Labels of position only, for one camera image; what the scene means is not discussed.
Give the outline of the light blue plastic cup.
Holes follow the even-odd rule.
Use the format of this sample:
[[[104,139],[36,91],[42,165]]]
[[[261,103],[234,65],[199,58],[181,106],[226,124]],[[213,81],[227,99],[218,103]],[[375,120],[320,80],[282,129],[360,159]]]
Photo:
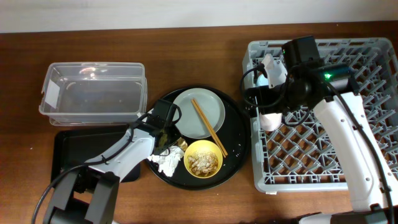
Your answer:
[[[256,80],[256,86],[268,86],[269,85],[269,81],[267,79],[267,77],[264,74],[260,74]]]

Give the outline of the pink plastic cup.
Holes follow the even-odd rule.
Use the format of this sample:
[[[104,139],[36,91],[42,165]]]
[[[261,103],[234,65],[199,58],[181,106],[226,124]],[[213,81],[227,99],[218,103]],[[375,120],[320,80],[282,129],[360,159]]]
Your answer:
[[[259,114],[259,120],[264,131],[275,131],[282,124],[282,113]]]

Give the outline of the white tissue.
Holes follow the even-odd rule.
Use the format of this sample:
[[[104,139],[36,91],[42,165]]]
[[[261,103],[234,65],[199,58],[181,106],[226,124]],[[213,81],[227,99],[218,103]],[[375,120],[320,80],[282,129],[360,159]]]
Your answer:
[[[185,152],[178,146],[172,146],[161,155],[151,155],[147,159],[158,165],[158,171],[167,177],[172,177],[178,163],[184,157]]]

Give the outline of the yellow bowl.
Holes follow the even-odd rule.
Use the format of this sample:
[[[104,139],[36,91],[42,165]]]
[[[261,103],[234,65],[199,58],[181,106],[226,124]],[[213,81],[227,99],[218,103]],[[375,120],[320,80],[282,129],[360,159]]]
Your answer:
[[[223,165],[221,149],[213,142],[199,140],[189,145],[183,157],[186,170],[194,177],[208,179]]]

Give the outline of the gold coffee sachet wrapper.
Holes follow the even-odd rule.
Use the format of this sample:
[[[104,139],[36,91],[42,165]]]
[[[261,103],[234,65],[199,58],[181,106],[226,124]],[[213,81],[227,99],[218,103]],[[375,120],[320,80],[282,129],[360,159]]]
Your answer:
[[[186,140],[184,140],[184,138],[178,138],[176,145],[182,150],[182,151],[186,151],[188,144],[186,142]]]

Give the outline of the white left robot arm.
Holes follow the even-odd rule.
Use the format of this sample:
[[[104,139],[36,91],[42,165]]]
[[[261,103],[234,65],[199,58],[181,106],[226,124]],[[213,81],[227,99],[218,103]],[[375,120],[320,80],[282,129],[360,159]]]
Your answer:
[[[31,222],[36,222],[44,199],[52,191],[44,223],[113,223],[120,183],[141,161],[161,156],[181,136],[175,126],[128,127],[109,149],[59,173],[40,196]]]

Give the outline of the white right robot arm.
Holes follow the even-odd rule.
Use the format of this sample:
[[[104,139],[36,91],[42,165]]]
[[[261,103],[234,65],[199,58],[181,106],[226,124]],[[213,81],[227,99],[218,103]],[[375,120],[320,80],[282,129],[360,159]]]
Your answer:
[[[276,86],[240,88],[245,102],[267,114],[307,106],[321,122],[348,185],[352,211],[313,213],[294,223],[397,223],[397,179],[366,120],[358,84],[347,65],[290,66]]]

